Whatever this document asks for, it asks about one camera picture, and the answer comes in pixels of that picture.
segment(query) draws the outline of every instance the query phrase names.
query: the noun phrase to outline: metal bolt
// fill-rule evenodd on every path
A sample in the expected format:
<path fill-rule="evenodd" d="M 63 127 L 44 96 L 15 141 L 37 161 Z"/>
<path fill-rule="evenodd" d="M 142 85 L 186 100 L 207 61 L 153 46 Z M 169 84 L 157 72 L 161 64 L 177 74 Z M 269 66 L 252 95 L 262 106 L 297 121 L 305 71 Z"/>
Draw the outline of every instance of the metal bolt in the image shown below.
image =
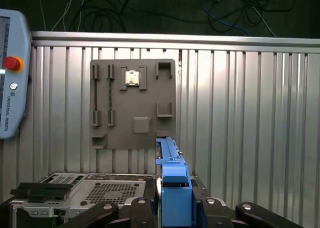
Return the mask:
<path fill-rule="evenodd" d="M 107 205 L 105 205 L 103 208 L 104 208 L 104 209 L 112 209 L 112 206 L 109 205 L 109 204 L 107 204 Z"/>
<path fill-rule="evenodd" d="M 10 84 L 10 89 L 11 89 L 11 90 L 16 90 L 17 87 L 18 87 L 18 84 L 16 84 L 16 83 L 11 83 L 11 84 Z"/>
<path fill-rule="evenodd" d="M 243 204 L 242 208 L 246 209 L 246 210 L 251 210 L 251 205 L 249 204 Z"/>
<path fill-rule="evenodd" d="M 214 199 L 207 199 L 206 200 L 209 204 L 214 204 L 216 201 Z"/>

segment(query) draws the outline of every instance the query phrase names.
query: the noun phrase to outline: small gray box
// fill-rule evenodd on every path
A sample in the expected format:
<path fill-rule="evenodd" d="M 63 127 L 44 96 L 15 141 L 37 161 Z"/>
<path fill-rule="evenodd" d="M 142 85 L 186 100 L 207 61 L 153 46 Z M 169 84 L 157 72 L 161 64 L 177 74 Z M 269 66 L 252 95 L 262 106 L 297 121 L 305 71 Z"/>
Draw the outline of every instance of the small gray box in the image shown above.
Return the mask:
<path fill-rule="evenodd" d="M 148 134 L 150 132 L 150 117 L 134 117 L 133 132 L 135 134 Z"/>
<path fill-rule="evenodd" d="M 176 135 L 176 69 L 171 59 L 92 60 L 92 148 L 150 149 Z"/>

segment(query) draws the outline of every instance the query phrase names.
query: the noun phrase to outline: metal mesh panel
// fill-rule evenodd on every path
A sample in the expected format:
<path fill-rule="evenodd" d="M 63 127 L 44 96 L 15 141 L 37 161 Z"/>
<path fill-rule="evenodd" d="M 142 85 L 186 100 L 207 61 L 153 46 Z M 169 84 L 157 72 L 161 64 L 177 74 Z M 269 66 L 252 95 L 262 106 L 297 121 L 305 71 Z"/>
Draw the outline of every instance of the metal mesh panel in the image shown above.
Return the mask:
<path fill-rule="evenodd" d="M 139 184 L 100 184 L 96 185 L 86 200 L 90 204 L 109 201 L 116 204 L 124 204 L 128 198 L 135 197 Z"/>

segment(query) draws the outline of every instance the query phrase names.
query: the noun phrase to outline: ventilation grille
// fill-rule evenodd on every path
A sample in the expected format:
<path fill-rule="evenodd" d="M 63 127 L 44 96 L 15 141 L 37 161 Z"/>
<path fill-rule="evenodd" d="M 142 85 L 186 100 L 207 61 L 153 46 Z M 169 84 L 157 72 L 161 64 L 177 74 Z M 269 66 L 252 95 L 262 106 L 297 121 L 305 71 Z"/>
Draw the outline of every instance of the ventilation grille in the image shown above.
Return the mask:
<path fill-rule="evenodd" d="M 44 182 L 53 184 L 71 184 L 73 188 L 83 179 L 83 175 L 77 174 L 54 174 Z"/>
<path fill-rule="evenodd" d="M 12 201 L 11 204 L 22 204 L 23 201 Z"/>
<path fill-rule="evenodd" d="M 195 179 L 191 180 L 192 187 L 198 187 L 198 182 Z"/>
<path fill-rule="evenodd" d="M 86 200 L 90 204 L 108 201 L 115 204 L 124 204 L 128 198 L 135 197 L 139 184 L 100 184 L 96 185 Z"/>

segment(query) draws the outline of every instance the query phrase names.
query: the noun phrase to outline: cable bundle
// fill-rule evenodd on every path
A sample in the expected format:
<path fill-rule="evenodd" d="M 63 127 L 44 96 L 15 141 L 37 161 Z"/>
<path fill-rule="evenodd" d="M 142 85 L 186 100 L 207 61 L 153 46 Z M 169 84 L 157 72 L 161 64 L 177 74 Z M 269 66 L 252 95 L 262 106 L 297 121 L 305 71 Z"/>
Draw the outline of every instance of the cable bundle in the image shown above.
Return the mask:
<path fill-rule="evenodd" d="M 121 27 L 122 32 L 126 33 L 126 25 L 120 15 L 120 12 L 116 8 L 116 6 L 110 2 L 109 0 L 101 0 L 103 1 L 105 8 L 98 7 L 96 5 L 92 5 L 97 0 L 87 0 L 80 7 L 76 15 L 74 16 L 69 30 L 76 31 L 77 19 L 80 17 L 81 12 L 86 14 L 83 19 L 80 20 L 81 26 L 86 32 L 106 32 L 104 19 L 107 20 L 108 32 L 113 31 L 113 23 L 118 24 Z"/>
<path fill-rule="evenodd" d="M 52 28 L 51 31 L 55 29 L 55 27 L 59 24 L 59 22 L 63 21 L 63 28 L 66 31 L 65 26 L 65 16 L 69 11 L 70 5 L 73 0 L 70 0 L 68 4 L 65 7 L 64 14 L 61 16 L 61 18 L 57 21 L 55 26 Z M 256 27 L 261 22 L 266 26 L 266 28 L 269 30 L 269 32 L 276 37 L 274 32 L 271 30 L 271 28 L 268 26 L 266 21 L 263 18 L 264 13 L 285 13 L 290 12 L 297 0 L 293 0 L 292 5 L 287 9 L 268 9 L 268 5 L 271 3 L 272 0 L 237 0 L 241 2 L 241 6 L 239 8 L 236 8 L 232 10 L 231 12 L 223 15 L 222 17 L 215 17 L 212 14 L 212 10 L 214 8 L 218 8 L 219 4 L 221 2 L 224 2 L 225 0 L 222 0 L 220 2 L 212 2 L 212 5 L 209 9 L 205 6 L 205 1 L 202 1 L 202 8 L 207 13 L 207 20 L 185 20 L 183 18 L 178 18 L 172 15 L 168 14 L 162 14 L 158 12 L 148 11 L 148 10 L 138 10 L 131 7 L 128 7 L 128 3 L 130 0 L 125 0 L 124 3 L 122 3 L 120 0 L 117 0 L 119 4 L 122 5 L 121 10 L 119 11 L 117 7 L 109 0 L 82 0 L 81 7 L 77 11 L 76 15 L 73 17 L 72 22 L 69 26 L 69 31 L 85 31 L 85 32 L 112 32 L 114 29 L 114 24 L 119 26 L 122 30 L 122 32 L 127 32 L 125 22 L 123 20 L 123 14 L 125 9 L 129 9 L 134 12 L 144 13 L 148 15 L 155 15 L 155 16 L 162 16 L 165 18 L 173 19 L 179 22 L 183 22 L 186 24 L 197 24 L 197 25 L 207 25 L 209 24 L 210 27 L 216 31 L 217 33 L 226 33 L 232 29 L 239 29 L 245 32 L 248 36 L 250 34 L 247 30 L 244 28 L 238 26 L 238 22 L 240 18 L 245 14 L 246 20 L 250 23 L 252 27 Z M 44 23 L 44 29 L 46 30 L 46 21 L 45 16 L 42 8 L 42 0 L 40 0 L 40 9 L 42 14 L 42 19 Z M 227 23 L 224 21 L 225 18 L 231 17 L 233 15 L 237 15 L 236 19 L 232 23 Z M 227 29 L 220 30 L 215 27 L 216 23 L 220 23 L 224 26 L 227 26 Z"/>
<path fill-rule="evenodd" d="M 270 27 L 267 25 L 267 23 L 263 18 L 264 12 L 265 13 L 290 12 L 294 8 L 297 0 L 293 0 L 292 5 L 287 9 L 267 9 L 268 5 L 272 0 L 238 0 L 238 1 L 242 2 L 242 6 L 240 8 L 234 9 L 231 12 L 227 13 L 226 15 L 219 17 L 219 19 L 225 19 L 227 17 L 233 16 L 238 13 L 238 16 L 236 17 L 235 21 L 225 30 L 219 30 L 216 27 L 214 27 L 214 23 L 216 22 L 216 20 L 212 20 L 211 16 L 208 14 L 208 22 L 213 30 L 215 30 L 217 33 L 226 33 L 231 29 L 233 29 L 239 22 L 242 15 L 245 14 L 246 20 L 251 24 L 252 27 L 256 27 L 261 22 L 263 22 L 264 25 L 267 27 L 267 29 L 270 31 L 270 33 L 274 37 L 276 37 L 276 35 L 273 33 L 273 31 L 270 29 Z M 217 2 L 213 2 L 208 13 L 211 13 L 212 10 L 217 7 L 218 4 L 219 3 Z"/>

